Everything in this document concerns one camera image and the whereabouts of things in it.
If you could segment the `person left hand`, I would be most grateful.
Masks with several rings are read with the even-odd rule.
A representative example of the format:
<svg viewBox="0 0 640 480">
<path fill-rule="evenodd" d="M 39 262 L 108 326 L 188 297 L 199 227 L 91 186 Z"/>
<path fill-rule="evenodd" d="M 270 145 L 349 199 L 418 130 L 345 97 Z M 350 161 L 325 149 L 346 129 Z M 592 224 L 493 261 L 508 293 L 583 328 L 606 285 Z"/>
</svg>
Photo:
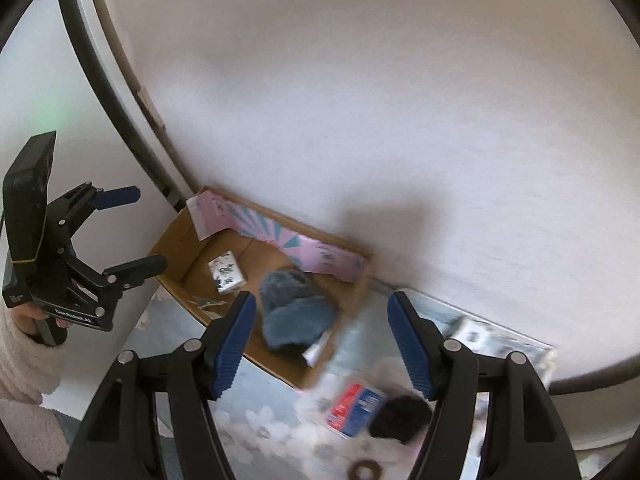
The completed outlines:
<svg viewBox="0 0 640 480">
<path fill-rule="evenodd" d="M 9 310 L 9 315 L 12 318 L 14 324 L 26 335 L 38 336 L 39 330 L 37 322 L 45 321 L 49 315 L 44 313 L 33 302 L 26 302 L 26 304 L 20 304 Z"/>
</svg>

